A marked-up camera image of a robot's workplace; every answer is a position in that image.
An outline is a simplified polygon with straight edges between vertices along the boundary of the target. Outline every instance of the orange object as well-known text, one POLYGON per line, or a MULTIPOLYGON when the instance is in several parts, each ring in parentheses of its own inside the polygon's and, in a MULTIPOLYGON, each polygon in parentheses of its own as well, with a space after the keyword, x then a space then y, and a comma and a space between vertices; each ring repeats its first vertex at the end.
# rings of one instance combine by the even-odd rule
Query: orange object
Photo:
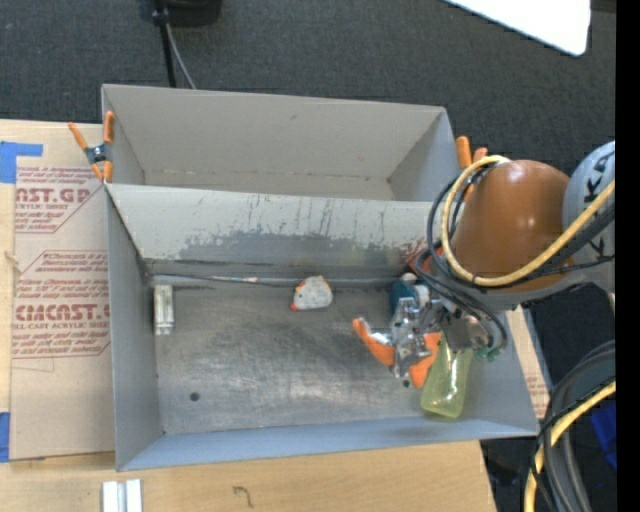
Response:
POLYGON ((105 160, 104 155, 105 150, 108 150, 108 148, 105 148, 104 146, 111 146, 111 144, 113 144, 114 138, 115 116, 110 110, 105 114, 103 124, 103 144, 101 146, 90 148, 87 144, 87 141, 82 136, 82 133, 80 133, 78 127, 72 122, 67 123, 67 125, 69 126, 69 130, 71 130, 71 133, 73 133, 73 137, 78 143, 78 146, 80 146, 80 149, 85 152, 87 159, 91 164, 91 170, 93 171, 93 173, 100 181, 107 181, 110 183, 111 177, 113 175, 113 163, 111 163, 111 161, 109 160, 105 160), (98 162, 104 162, 102 169, 100 169, 98 162))
POLYGON ((481 160, 485 156, 489 154, 489 150, 487 148, 478 148, 473 152, 473 162, 477 162, 481 160))
POLYGON ((433 332, 424 335, 424 341, 427 344, 427 348, 431 350, 431 355, 426 357, 417 364, 409 366, 409 377, 411 378, 411 385, 414 388, 420 389, 424 386, 427 376, 429 375, 429 369, 433 365, 438 355, 438 348, 440 347, 441 333, 433 332))
MULTIPOLYGON (((482 277, 522 268, 564 231, 568 183, 566 174, 541 162, 514 160, 497 166, 475 185, 451 240, 460 264, 482 277)), ((549 275, 507 290, 537 290, 562 278, 549 275)))
POLYGON ((115 123, 116 116, 113 115, 111 110, 108 110, 104 115, 104 141, 108 144, 113 144, 113 125, 115 123))
POLYGON ((353 330, 360 339, 364 341, 369 351, 373 354, 373 357, 387 367, 393 366, 394 348, 391 345, 384 345, 374 338, 369 329, 369 324, 367 324, 364 318, 355 318, 351 323, 353 330))
POLYGON ((88 147, 87 141, 84 140, 84 137, 80 133, 80 130, 78 130, 78 127, 74 123, 68 123, 68 125, 69 125, 69 129, 71 130, 71 133, 73 133, 73 137, 76 139, 76 142, 78 143, 78 146, 80 146, 80 149, 82 149, 83 151, 87 149, 88 147))
POLYGON ((456 139, 456 152, 458 153, 458 165, 465 169, 471 165, 471 145, 469 138, 461 135, 456 139))

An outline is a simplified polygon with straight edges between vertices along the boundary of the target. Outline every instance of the metal bracket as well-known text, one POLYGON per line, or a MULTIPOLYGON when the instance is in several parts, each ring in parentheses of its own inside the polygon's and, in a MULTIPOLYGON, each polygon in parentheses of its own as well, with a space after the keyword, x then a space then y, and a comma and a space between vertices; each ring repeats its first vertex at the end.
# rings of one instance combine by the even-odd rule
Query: metal bracket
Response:
POLYGON ((173 286, 158 284, 153 287, 153 310, 153 325, 156 336, 171 334, 175 324, 173 286))
POLYGON ((142 512, 142 480, 102 483, 102 512, 142 512))

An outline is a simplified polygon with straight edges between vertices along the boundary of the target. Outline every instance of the yellow-green plastic bottle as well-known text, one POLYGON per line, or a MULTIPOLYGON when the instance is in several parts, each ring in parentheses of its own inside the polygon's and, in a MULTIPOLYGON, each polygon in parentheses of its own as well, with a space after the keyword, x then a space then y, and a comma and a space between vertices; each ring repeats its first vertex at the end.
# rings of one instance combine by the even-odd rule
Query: yellow-green plastic bottle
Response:
POLYGON ((464 408, 473 351, 454 352, 442 335, 440 349, 422 389, 421 407, 428 412, 457 418, 464 408))

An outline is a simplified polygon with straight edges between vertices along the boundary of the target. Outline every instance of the small white object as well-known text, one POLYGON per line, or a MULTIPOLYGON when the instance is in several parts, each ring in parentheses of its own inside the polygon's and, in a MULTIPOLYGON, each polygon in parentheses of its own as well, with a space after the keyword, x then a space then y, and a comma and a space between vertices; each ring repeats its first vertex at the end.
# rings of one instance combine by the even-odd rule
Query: small white object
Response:
POLYGON ((103 482, 102 512, 142 512, 142 480, 103 482))
POLYGON ((322 276, 312 276, 296 286, 290 307, 294 311, 326 308, 332 301, 333 293, 329 284, 322 276))
POLYGON ((156 336, 169 335, 173 331, 175 316, 173 311, 173 286, 159 284, 153 289, 153 323, 156 336))

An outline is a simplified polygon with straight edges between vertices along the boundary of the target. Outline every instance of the cardboard sheet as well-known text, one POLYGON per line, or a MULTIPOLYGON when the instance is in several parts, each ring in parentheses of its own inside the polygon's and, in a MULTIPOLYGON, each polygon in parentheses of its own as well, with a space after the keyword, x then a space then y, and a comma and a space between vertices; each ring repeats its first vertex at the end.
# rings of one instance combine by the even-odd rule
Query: cardboard sheet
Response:
MULTIPOLYGON (((101 126, 79 127, 102 142, 101 126)), ((12 187, 10 458, 111 450, 102 184, 66 123, 2 121, 0 140, 42 147, 17 156, 12 187)))

